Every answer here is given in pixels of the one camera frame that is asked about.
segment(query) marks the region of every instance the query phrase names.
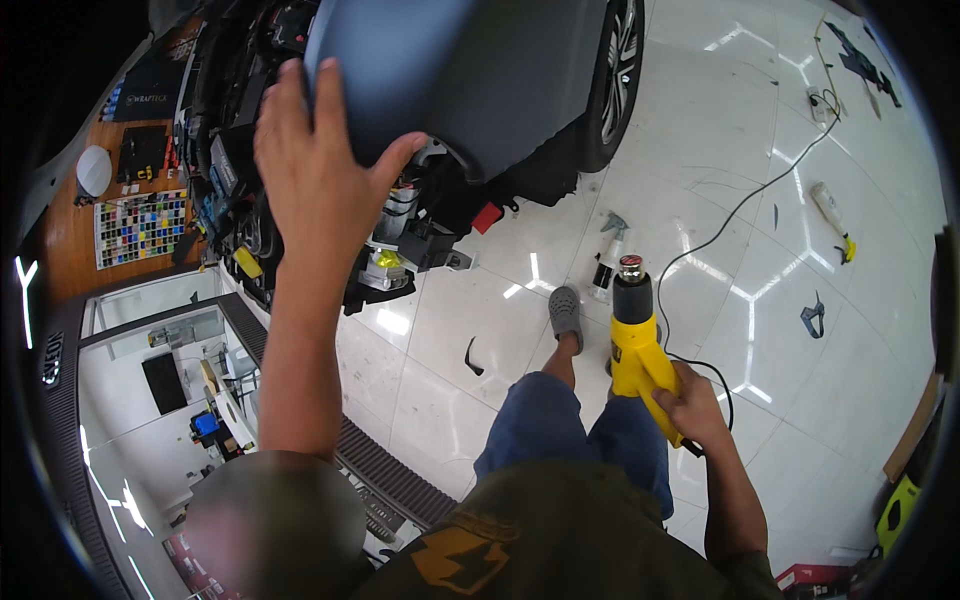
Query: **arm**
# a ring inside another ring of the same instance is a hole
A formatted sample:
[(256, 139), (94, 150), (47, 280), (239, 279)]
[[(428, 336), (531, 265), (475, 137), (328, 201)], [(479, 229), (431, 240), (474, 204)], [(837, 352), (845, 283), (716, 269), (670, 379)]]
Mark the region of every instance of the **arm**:
[(288, 60), (264, 94), (253, 153), (284, 255), (263, 364), (259, 444), (334, 459), (340, 375), (334, 337), (350, 269), (391, 185), (426, 135), (398, 138), (371, 169), (353, 160), (340, 73), (321, 63), (314, 128), (302, 65)]
[(709, 381), (674, 361), (683, 384), (679, 398), (664, 389), (654, 399), (685, 437), (707, 457), (709, 509), (704, 548), (713, 564), (750, 552), (767, 551), (767, 522), (754, 486), (740, 462)]

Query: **car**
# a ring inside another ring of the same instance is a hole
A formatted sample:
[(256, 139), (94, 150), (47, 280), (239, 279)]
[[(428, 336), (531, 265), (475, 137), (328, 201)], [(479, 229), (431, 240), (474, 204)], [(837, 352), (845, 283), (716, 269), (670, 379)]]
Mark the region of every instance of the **car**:
[(209, 247), (267, 311), (283, 243), (252, 139), (285, 60), (304, 60), (312, 95), (320, 60), (338, 59), (361, 164), (403, 133), (430, 136), (356, 258), (349, 315), (413, 293), (417, 272), (476, 266), (455, 250), (473, 228), (605, 168), (643, 50), (643, 0), (215, 0), (203, 17), (175, 119), (182, 175)]

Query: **power strip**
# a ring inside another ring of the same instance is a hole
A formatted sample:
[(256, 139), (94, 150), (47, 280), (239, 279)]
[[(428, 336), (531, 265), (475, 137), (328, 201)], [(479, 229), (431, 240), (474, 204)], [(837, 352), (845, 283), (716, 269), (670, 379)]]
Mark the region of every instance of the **power strip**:
[(827, 122), (827, 103), (824, 102), (823, 96), (820, 94), (820, 88), (812, 85), (806, 89), (806, 100), (810, 103), (810, 110), (813, 112), (813, 120), (817, 123), (826, 123)]

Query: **car wheel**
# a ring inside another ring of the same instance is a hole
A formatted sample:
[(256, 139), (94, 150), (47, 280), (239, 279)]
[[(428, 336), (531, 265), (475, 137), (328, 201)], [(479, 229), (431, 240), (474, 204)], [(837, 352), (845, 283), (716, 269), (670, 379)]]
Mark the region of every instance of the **car wheel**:
[(643, 58), (643, 0), (610, 0), (593, 67), (587, 110), (577, 127), (578, 169), (602, 170), (634, 112)]

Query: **color swatch chart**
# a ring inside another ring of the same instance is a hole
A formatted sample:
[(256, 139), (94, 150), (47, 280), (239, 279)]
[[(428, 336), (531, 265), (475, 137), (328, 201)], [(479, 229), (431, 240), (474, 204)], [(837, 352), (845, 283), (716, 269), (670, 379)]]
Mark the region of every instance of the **color swatch chart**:
[(141, 194), (93, 206), (97, 270), (169, 254), (183, 235), (186, 190)]

